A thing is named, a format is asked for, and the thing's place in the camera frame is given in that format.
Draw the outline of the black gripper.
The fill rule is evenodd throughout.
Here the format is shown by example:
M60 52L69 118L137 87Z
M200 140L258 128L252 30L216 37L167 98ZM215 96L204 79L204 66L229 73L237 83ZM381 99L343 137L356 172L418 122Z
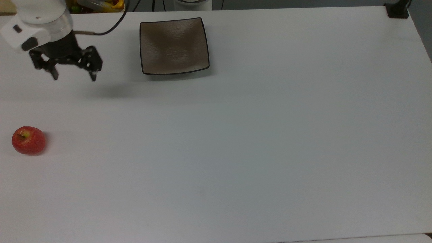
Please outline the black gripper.
M48 70L54 80L58 80L59 73L56 64L76 65L85 68L91 81L95 82L99 71L102 69L103 61L95 46L89 46L84 52L85 64L80 64L82 49L77 43L73 32L60 40L46 43L36 47L29 52L29 56L36 69Z

